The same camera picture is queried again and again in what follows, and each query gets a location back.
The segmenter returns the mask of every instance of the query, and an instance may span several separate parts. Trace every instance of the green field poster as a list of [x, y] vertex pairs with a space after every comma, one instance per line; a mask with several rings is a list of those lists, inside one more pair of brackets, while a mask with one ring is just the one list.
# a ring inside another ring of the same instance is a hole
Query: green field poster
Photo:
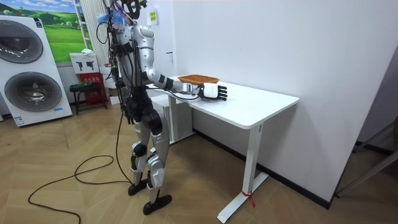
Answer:
[[70, 62], [70, 52], [85, 48], [74, 0], [0, 0], [0, 14], [40, 18], [55, 62]]

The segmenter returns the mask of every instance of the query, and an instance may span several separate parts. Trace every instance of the floor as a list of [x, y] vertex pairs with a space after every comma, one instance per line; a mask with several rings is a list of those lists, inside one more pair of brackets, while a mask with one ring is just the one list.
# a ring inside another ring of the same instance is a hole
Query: floor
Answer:
[[[17, 128], [11, 119], [0, 123], [0, 224], [78, 223], [74, 216], [29, 205], [27, 198], [37, 187], [73, 174], [88, 157], [114, 155], [118, 121], [119, 110], [114, 106], [26, 128]], [[135, 141], [134, 127], [124, 122], [119, 155], [129, 175], [131, 144]], [[381, 159], [369, 151], [354, 154], [342, 184]], [[97, 159], [82, 169], [106, 162]], [[243, 172], [243, 161], [192, 136], [170, 147], [161, 195], [171, 194], [173, 202], [152, 215], [142, 214], [147, 192], [129, 197], [128, 184], [84, 185], [68, 179], [44, 188], [32, 200], [77, 212], [83, 224], [219, 223], [217, 214], [241, 191]], [[116, 164], [81, 178], [92, 182], [123, 180]], [[384, 173], [335, 199], [330, 210], [272, 178], [256, 190], [254, 200], [256, 208], [246, 202], [228, 223], [398, 223], [398, 183]]]

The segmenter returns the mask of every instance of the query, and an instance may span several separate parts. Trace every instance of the red box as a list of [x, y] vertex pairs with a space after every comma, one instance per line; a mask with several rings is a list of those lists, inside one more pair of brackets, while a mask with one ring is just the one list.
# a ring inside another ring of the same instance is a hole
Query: red box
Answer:
[[[107, 100], [102, 74], [100, 74], [100, 73], [81, 73], [78, 75], [79, 75], [79, 79], [81, 82], [98, 83], [100, 86], [102, 100], [103, 101]], [[86, 92], [85, 95], [86, 95], [87, 104], [101, 102], [101, 96], [96, 91]]]

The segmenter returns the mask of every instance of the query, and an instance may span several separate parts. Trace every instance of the red tag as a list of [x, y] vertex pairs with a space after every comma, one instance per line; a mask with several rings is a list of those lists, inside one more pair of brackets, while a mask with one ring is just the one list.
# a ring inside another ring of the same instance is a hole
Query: red tag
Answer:
[[256, 207], [256, 203], [254, 203], [253, 197], [252, 197], [252, 195], [251, 195], [251, 191], [250, 191], [249, 194], [246, 194], [246, 193], [244, 193], [244, 192], [242, 192], [242, 194], [243, 194], [245, 197], [249, 197], [249, 198], [250, 198], [251, 206], [252, 206], [253, 208], [255, 208], [255, 207]]

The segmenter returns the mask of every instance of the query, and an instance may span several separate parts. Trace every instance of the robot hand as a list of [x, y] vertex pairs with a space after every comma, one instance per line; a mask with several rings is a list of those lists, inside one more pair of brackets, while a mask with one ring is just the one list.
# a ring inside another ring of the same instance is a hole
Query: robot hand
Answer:
[[226, 98], [228, 97], [225, 86], [219, 86], [213, 83], [204, 83], [198, 85], [198, 89], [198, 96], [200, 98], [226, 101]]

